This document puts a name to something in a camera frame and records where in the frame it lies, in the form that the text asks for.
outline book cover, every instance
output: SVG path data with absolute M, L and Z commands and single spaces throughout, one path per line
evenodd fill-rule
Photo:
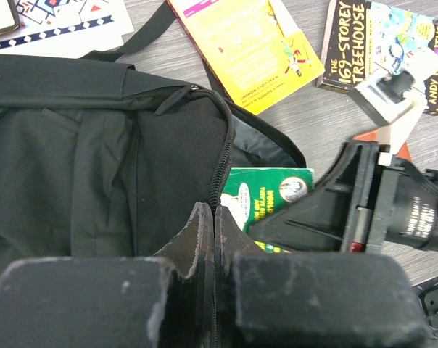
M 257 115 L 323 65 L 281 0 L 168 0 L 231 100 Z
M 332 0 L 322 51 L 325 73 L 318 86 L 347 93 L 377 65 L 398 74 L 411 53 L 438 47 L 438 20 L 364 0 Z M 438 72 L 422 86 L 426 113 L 438 115 Z
M 313 190 L 313 170 L 296 168 L 232 168 L 220 203 L 229 208 L 245 233 L 251 224 Z M 267 252 L 286 252 L 257 241 Z

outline black strap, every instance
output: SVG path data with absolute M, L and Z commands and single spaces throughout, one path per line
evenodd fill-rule
M 116 62 L 125 54 L 134 54 L 141 51 L 158 39 L 175 21 L 175 14 L 167 1 L 164 1 L 153 16 L 120 48 L 114 51 L 92 51 L 82 59 L 99 60 L 102 62 Z M 217 91 L 223 98 L 230 99 L 225 93 L 222 84 L 215 78 L 214 73 L 203 61 L 206 75 L 210 81 L 211 89 Z

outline wood grain surface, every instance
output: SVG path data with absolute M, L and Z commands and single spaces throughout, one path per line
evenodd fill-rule
M 162 1 L 125 0 L 135 29 L 149 19 Z M 380 1 L 438 18 L 438 0 Z M 284 3 L 315 51 L 320 53 L 329 1 L 284 0 Z M 135 64 L 137 70 L 146 73 L 209 85 L 197 51 L 177 22 L 148 49 L 121 61 Z M 328 170 L 343 141 L 374 128 L 347 96 L 324 91 L 314 84 L 300 89 L 260 117 L 298 145 L 317 178 Z M 408 143 L 417 167 L 438 170 L 438 116 L 424 115 Z M 386 244 L 384 253 L 404 267 L 413 283 L 438 275 L 438 253 L 419 252 L 397 244 Z

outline bag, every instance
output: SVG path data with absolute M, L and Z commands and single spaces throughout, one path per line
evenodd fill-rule
M 231 166 L 306 167 L 216 91 L 90 60 L 148 46 L 166 9 L 114 52 L 0 55 L 0 273 L 31 257 L 153 255 L 196 202 L 215 213 Z

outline black bag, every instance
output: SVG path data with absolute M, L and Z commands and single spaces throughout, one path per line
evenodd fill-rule
M 147 46 L 166 16 L 165 3 L 121 49 L 89 59 L 0 55 L 0 272 L 29 257 L 152 255 L 196 202 L 215 212 L 232 165 L 306 166 L 215 91 L 90 60 Z

